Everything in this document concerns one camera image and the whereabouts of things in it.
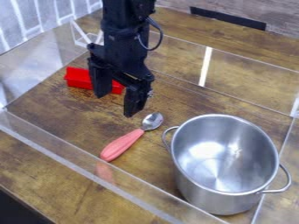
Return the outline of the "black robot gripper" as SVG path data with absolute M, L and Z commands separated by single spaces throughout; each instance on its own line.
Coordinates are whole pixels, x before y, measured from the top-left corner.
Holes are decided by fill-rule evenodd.
M 146 66 L 150 24 L 117 27 L 103 23 L 105 44 L 89 44 L 89 72 L 98 98 L 113 91 L 113 80 L 126 86 L 125 116 L 133 117 L 145 109 L 155 80 Z

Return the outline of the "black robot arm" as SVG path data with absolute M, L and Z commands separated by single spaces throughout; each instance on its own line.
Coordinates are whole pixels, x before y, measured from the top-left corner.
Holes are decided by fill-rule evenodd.
M 145 109 L 155 80 L 146 66 L 150 23 L 155 0 L 103 0 L 101 28 L 105 45 L 89 44 L 89 73 L 98 98 L 113 91 L 113 81 L 126 87 L 125 116 Z

